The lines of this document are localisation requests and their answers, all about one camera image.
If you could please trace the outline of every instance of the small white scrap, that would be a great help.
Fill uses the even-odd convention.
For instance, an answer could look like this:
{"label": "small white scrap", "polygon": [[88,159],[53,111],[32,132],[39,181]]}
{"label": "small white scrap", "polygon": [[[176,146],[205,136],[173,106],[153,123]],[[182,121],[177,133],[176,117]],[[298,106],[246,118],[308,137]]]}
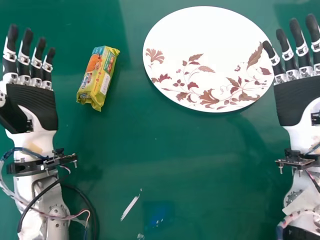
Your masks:
{"label": "small white scrap", "polygon": [[138,240],[145,240],[145,236],[141,233],[138,234],[138,236],[136,237]]}
{"label": "small white scrap", "polygon": [[140,188],[140,193],[138,196],[135,196],[133,198],[133,200],[130,202],[129,206],[126,207],[126,209],[124,210],[121,218],[120,218],[120,222],[123,221],[123,219],[127,216],[127,214],[130,212],[130,210],[132,209],[132,207],[136,204],[136,202],[138,201],[138,199],[140,198],[140,194],[142,192],[142,188]]}

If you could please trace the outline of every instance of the robotic hand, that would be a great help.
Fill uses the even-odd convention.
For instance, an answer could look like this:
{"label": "robotic hand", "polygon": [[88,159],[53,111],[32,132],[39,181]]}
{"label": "robotic hand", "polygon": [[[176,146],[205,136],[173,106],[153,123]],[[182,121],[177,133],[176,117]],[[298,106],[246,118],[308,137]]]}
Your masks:
{"label": "robotic hand", "polygon": [[320,240],[320,28],[314,15],[306,17],[311,35],[313,65],[309,48],[298,21],[290,21],[296,45],[295,55],[282,29],[276,31],[281,60],[268,41],[263,48],[272,62],[275,75],[274,96],[280,125],[290,136],[285,158],[276,160],[291,167],[293,184],[285,195],[283,212],[287,215],[277,228],[278,240]]}
{"label": "robotic hand", "polygon": [[53,147],[58,130],[51,75],[55,49],[49,49],[42,63],[46,40],[40,38],[30,59],[32,31],[25,31],[18,55],[17,38],[18,28],[11,25],[4,44],[0,82],[0,124],[15,146],[2,157],[0,167],[14,152],[14,163],[7,166],[7,173],[14,175],[14,193],[2,176],[0,187],[15,199],[22,213],[20,239],[67,240],[70,220],[76,216],[70,216],[63,201],[57,167],[69,170],[64,164],[76,163],[77,156],[64,155],[63,149],[54,151]]}

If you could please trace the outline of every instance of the brown leaf pattern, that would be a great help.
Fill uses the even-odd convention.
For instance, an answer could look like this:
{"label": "brown leaf pattern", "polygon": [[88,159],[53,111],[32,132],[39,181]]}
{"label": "brown leaf pattern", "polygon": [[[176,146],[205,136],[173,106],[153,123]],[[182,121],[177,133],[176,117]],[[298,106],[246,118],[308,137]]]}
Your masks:
{"label": "brown leaf pattern", "polygon": [[191,99],[191,94],[189,94],[186,99],[187,99],[187,101],[188,101],[189,103],[196,103],[196,102],[197,102],[197,101],[192,101],[192,99]]}
{"label": "brown leaf pattern", "polygon": [[[251,54],[248,62],[247,62],[247,69],[256,64],[261,55],[262,55],[262,44],[260,42],[259,47],[254,51],[254,53]],[[163,56],[163,53],[161,51],[157,51],[155,49],[150,49],[147,48],[146,50],[146,56],[150,56],[150,61],[151,63],[154,61],[158,61],[160,64],[162,64],[164,62],[165,57]],[[186,101],[188,103],[191,103],[191,106],[196,106],[196,105],[202,105],[207,109],[214,109],[216,108],[217,110],[226,108],[227,106],[235,106],[238,105],[238,108],[241,108],[241,104],[240,102],[245,102],[245,101],[256,101],[260,98],[260,95],[256,94],[256,96],[250,96],[248,95],[245,91],[248,89],[252,89],[252,84],[256,85],[255,88],[257,89],[264,89],[264,85],[267,85],[267,81],[263,78],[256,78],[252,75],[249,75],[250,78],[252,78],[251,80],[248,79],[242,79],[240,76],[238,76],[237,80],[234,80],[231,77],[227,77],[227,80],[231,83],[232,87],[229,90],[228,86],[224,86],[226,87],[227,90],[230,91],[230,96],[224,99],[218,99],[216,97],[214,97],[213,95],[213,89],[209,89],[209,90],[204,90],[203,94],[198,94],[196,92],[194,92],[193,90],[191,90],[191,88],[199,88],[199,86],[197,85],[197,83],[195,83],[194,81],[190,81],[190,78],[194,75],[194,74],[199,74],[199,71],[202,72],[208,72],[208,73],[215,73],[215,71],[213,69],[211,69],[208,66],[204,66],[201,65],[200,62],[196,61],[198,60],[203,54],[195,54],[192,55],[191,57],[189,57],[188,61],[183,60],[182,61],[182,65],[185,67],[183,68],[183,70],[178,69],[176,71],[176,74],[182,74],[184,75],[183,78],[178,79],[176,82],[171,83],[171,86],[174,86],[176,88],[174,89],[169,89],[169,88],[162,88],[164,91],[174,91],[177,92],[178,89],[180,89],[180,91],[178,90],[178,93],[176,95],[176,99],[181,102],[181,101]],[[245,71],[246,69],[242,69],[241,64],[245,64],[244,62],[240,63],[239,65],[237,65],[236,69],[234,69],[235,72],[242,72]],[[257,68],[254,68],[256,71],[258,71],[258,73],[260,73],[262,75],[271,75],[272,73],[270,72],[269,69],[258,66],[258,68],[260,68],[260,70],[258,71]],[[161,74],[159,76],[159,78],[155,78],[152,77],[151,81],[155,84],[155,83],[161,83],[164,80],[171,80],[172,78],[168,75],[168,73],[166,74]]]}
{"label": "brown leaf pattern", "polygon": [[199,86],[195,83],[195,82],[190,82],[188,85],[188,90],[190,90],[190,88],[199,88]]}
{"label": "brown leaf pattern", "polygon": [[213,104],[217,104],[220,102],[219,99],[215,98],[214,96],[212,96],[212,90],[213,89],[209,89],[208,91],[204,91],[203,95],[201,95],[199,98],[201,100],[203,100],[202,102],[200,102],[201,105],[205,105],[205,107],[207,109],[211,109],[211,105]]}
{"label": "brown leaf pattern", "polygon": [[200,66],[198,69],[203,72],[215,73],[215,71],[208,66]]}
{"label": "brown leaf pattern", "polygon": [[271,74],[271,72],[267,68],[260,67],[260,69],[261,69],[261,72],[263,75],[270,75]]}
{"label": "brown leaf pattern", "polygon": [[160,77],[158,78],[158,81],[159,81],[159,83],[161,83],[165,79],[172,79],[172,78],[169,77],[167,73],[165,75],[161,74]]}
{"label": "brown leaf pattern", "polygon": [[256,97],[252,97],[249,96],[248,94],[246,94],[244,91],[242,91],[242,93],[239,95],[239,102],[241,101],[256,101],[260,98],[259,95],[257,95]]}
{"label": "brown leaf pattern", "polygon": [[177,96],[176,99],[180,102],[181,100],[185,99],[189,93],[188,92],[180,92]]}
{"label": "brown leaf pattern", "polygon": [[160,64],[162,64],[165,60],[165,57],[163,56],[162,51],[156,51],[155,49],[147,48],[146,49],[146,56],[150,56],[150,62],[158,61]]}
{"label": "brown leaf pattern", "polygon": [[236,80],[230,78],[230,77],[227,77],[226,79],[229,80],[229,82],[234,86],[234,87],[239,87],[239,84],[236,82]]}
{"label": "brown leaf pattern", "polygon": [[231,88],[231,90],[230,90],[230,93],[231,94],[233,94],[235,91],[237,91],[239,88],[238,87],[233,87],[233,88]]}
{"label": "brown leaf pattern", "polygon": [[246,69],[248,69],[250,66],[258,62],[259,58],[261,57],[262,50],[263,50],[263,46],[262,46],[262,43],[260,42],[257,50],[255,50],[254,53],[252,53],[251,56],[249,57],[248,65]]}
{"label": "brown leaf pattern", "polygon": [[189,57],[189,62],[192,62],[194,60],[198,60],[202,55],[203,55],[203,53],[202,54],[196,54],[196,55],[193,55],[193,56]]}

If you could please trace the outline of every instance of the wire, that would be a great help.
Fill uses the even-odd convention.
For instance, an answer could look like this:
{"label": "wire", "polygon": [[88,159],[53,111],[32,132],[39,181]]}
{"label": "wire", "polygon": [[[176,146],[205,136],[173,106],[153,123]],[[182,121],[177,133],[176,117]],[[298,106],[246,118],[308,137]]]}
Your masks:
{"label": "wire", "polygon": [[79,189],[77,188],[76,186],[73,186],[73,185],[69,185],[69,184],[66,184],[66,183],[62,183],[61,186],[63,188],[67,188],[67,189],[70,189],[70,190],[73,190],[75,191],[76,193],[78,193],[80,195],[80,197],[83,199],[83,201],[85,202],[85,204],[87,205],[89,211],[91,212],[91,215],[92,215],[92,221],[93,221],[93,239],[94,240],[97,240],[98,239],[98,234],[99,234],[99,229],[98,229],[98,217],[97,217],[97,213],[96,213],[96,210],[94,208],[94,206],[92,205],[92,203],[89,201],[89,199],[87,198],[87,196]]}
{"label": "wire", "polygon": [[58,185],[59,183],[63,182],[66,178],[68,177],[68,175],[57,179],[56,181],[54,181],[53,183],[51,183],[49,186],[47,186],[44,190],[42,190],[37,196],[35,196],[30,202],[29,204],[25,207],[25,209],[23,210],[23,213],[21,214],[19,223],[18,223],[18,228],[17,228],[17,232],[20,233],[21,232],[21,228],[22,228],[22,223],[25,219],[25,216],[27,215],[28,211],[30,210],[30,208],[36,203],[36,201],[38,201],[39,198],[41,198],[45,193],[47,193],[49,190],[51,190],[54,186]]}
{"label": "wire", "polygon": [[318,148],[320,148],[320,142],[317,145],[315,145],[313,148],[311,148],[305,155],[308,155],[308,154],[314,152]]}
{"label": "wire", "polygon": [[87,240],[87,236],[88,236],[88,230],[87,230],[87,228],[85,228],[84,235],[83,235],[83,240]]}
{"label": "wire", "polygon": [[[44,156],[42,156],[42,155],[40,155],[40,154],[38,154],[38,153],[36,153],[36,152],[33,152],[33,151],[31,151],[31,150],[29,150],[29,149],[27,149],[27,148],[24,148],[24,147],[14,147],[14,148],[12,148],[11,150],[9,150],[9,151],[7,151],[7,152],[5,152],[4,153],[4,155],[0,158],[0,188],[3,190],[3,192],[6,194],[6,195],[8,195],[10,198],[12,198],[12,199],[14,199],[15,201],[17,201],[17,202],[19,202],[20,204],[22,204],[22,205],[24,205],[24,206],[26,206],[26,208],[29,208],[29,209],[31,209],[31,210],[33,210],[33,211],[36,211],[37,213],[39,213],[42,217],[45,217],[45,218],[50,218],[50,219],[54,219],[54,220],[75,220],[77,217],[79,217],[80,215],[82,215],[83,213],[88,213],[88,217],[87,217],[87,220],[86,220],[86,224],[85,224],[85,227],[88,225],[88,221],[89,221],[89,218],[90,218],[90,215],[91,215],[91,213],[90,213],[90,211],[88,210],[88,209],[83,209],[83,210],[81,210],[79,213],[77,213],[77,214],[75,214],[75,215],[67,215],[67,216],[63,216],[63,217],[61,217],[61,216],[55,216],[55,215],[50,215],[50,214],[47,214],[47,213],[45,213],[45,212],[42,212],[42,211],[40,211],[39,209],[37,209],[37,208],[34,208],[34,207],[32,207],[32,205],[33,204],[28,204],[28,202],[24,199],[24,198],[22,198],[21,196],[19,196],[17,193],[14,193],[14,192],[12,192],[8,187],[7,187],[7,185],[6,185],[6,183],[4,182],[4,179],[3,179],[3,176],[2,176],[2,169],[3,169],[3,166],[4,166],[4,164],[5,164],[5,160],[7,160],[14,152],[16,152],[16,151],[21,151],[21,152],[24,152],[24,153],[27,153],[27,154],[29,154],[29,155],[32,155],[32,156],[34,156],[34,157],[36,157],[36,158],[38,158],[38,159],[42,159],[42,160],[45,160],[45,159],[47,159],[48,157],[44,157]],[[64,165],[61,165],[60,167],[62,167],[62,168],[64,168],[64,169],[66,169],[68,172],[69,172],[69,174],[71,173],[71,170],[68,168],[68,167],[66,167],[66,166],[64,166]],[[23,218],[24,218],[25,216],[22,216],[21,215],[21,226],[20,226],[20,228],[22,227],[22,221],[23,221]]]}
{"label": "wire", "polygon": [[311,181],[312,181],[313,185],[315,186],[316,190],[318,191],[318,193],[320,193],[320,186],[317,183],[317,181],[315,180],[314,176],[312,176],[308,170],[305,170],[305,172],[308,174],[309,178],[311,179]]}
{"label": "wire", "polygon": [[[311,179],[312,183],[314,184],[316,190],[320,193],[320,186],[318,185],[317,181],[315,180],[314,176],[311,175],[311,173],[308,170],[305,170],[305,172],[308,174],[309,178]],[[314,215],[320,217],[320,214],[315,212],[314,210],[308,210],[304,209],[301,211],[296,211],[291,213],[290,215],[286,216],[279,224],[276,226],[275,232],[276,232],[276,239],[277,240],[283,240],[284,237],[284,229],[294,220],[298,219],[301,215]]]}
{"label": "wire", "polygon": [[301,211],[295,211],[290,215],[286,216],[279,224],[276,226],[276,239],[277,240],[284,240],[284,229],[294,220],[297,220],[302,215],[314,215],[320,218],[320,214],[315,212],[314,210],[303,209]]}

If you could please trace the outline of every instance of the yellow snack package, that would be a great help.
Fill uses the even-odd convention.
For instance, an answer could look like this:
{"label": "yellow snack package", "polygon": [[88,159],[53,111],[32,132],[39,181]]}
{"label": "yellow snack package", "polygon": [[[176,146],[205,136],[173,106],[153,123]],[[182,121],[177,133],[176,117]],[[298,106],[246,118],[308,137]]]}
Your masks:
{"label": "yellow snack package", "polygon": [[101,112],[120,51],[109,46],[98,46],[92,51],[76,101]]}

